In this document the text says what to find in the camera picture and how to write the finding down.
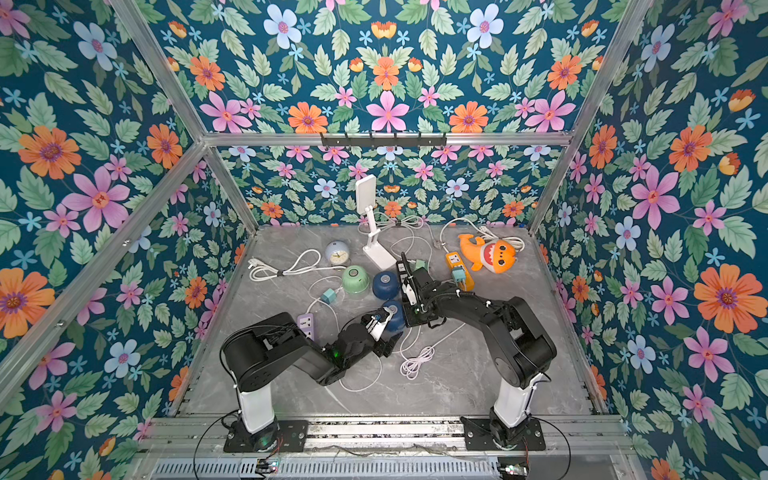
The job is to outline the teal USB charger adapter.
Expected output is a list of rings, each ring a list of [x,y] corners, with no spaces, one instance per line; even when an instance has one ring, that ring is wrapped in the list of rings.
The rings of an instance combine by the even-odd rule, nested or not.
[[[466,285],[470,280],[466,270],[463,267],[456,267],[451,270],[452,278],[457,284]]]

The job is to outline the dark blue meat grinder front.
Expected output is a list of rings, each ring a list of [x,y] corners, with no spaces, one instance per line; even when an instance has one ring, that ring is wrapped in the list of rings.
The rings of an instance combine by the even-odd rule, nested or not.
[[[391,335],[402,332],[406,327],[402,304],[396,300],[389,300],[383,304],[383,308],[389,315],[385,331]]]

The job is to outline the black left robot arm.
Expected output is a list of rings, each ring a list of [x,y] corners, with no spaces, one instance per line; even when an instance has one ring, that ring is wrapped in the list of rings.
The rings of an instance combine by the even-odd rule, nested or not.
[[[220,361],[233,380],[238,426],[251,436],[277,426],[271,383],[296,367],[321,386],[340,381],[348,370],[373,354],[386,358],[402,338],[387,329],[394,314],[381,307],[348,321],[336,340],[324,346],[281,312],[232,333],[220,348]]]

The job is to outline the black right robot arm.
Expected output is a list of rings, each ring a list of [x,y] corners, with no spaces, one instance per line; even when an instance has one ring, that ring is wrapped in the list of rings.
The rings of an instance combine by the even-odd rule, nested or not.
[[[409,328],[437,326],[457,320],[482,334],[491,361],[500,375],[498,397],[491,408],[490,431],[511,435],[529,422],[535,388],[548,381],[557,356],[546,329],[520,297],[491,300],[438,281],[424,267],[413,268],[405,255],[396,263],[405,324]]]

